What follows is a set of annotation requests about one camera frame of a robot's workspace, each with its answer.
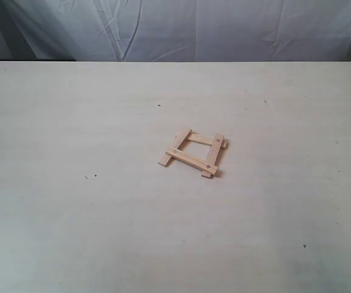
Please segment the white backdrop cloth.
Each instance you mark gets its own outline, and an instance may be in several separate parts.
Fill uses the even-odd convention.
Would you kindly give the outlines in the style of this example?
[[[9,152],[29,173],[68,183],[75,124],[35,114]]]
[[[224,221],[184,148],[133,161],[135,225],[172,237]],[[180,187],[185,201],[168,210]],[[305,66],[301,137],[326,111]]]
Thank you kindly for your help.
[[[0,1],[0,60],[351,61],[351,1]]]

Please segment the horizontal plain wooden stick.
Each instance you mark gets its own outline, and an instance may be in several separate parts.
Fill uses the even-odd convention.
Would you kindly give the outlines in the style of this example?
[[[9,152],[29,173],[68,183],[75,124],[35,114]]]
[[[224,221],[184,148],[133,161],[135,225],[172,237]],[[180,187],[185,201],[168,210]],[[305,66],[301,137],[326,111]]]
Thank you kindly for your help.
[[[217,142],[217,139],[212,139],[212,138],[208,138],[208,137],[203,137],[203,136],[199,136],[197,134],[194,134],[193,132],[191,132],[187,137],[186,140],[188,142],[193,142],[193,143],[199,143],[201,145],[207,145],[207,146],[212,146],[212,144],[214,142]],[[227,146],[227,141],[225,139],[221,140],[221,149],[226,149]]]

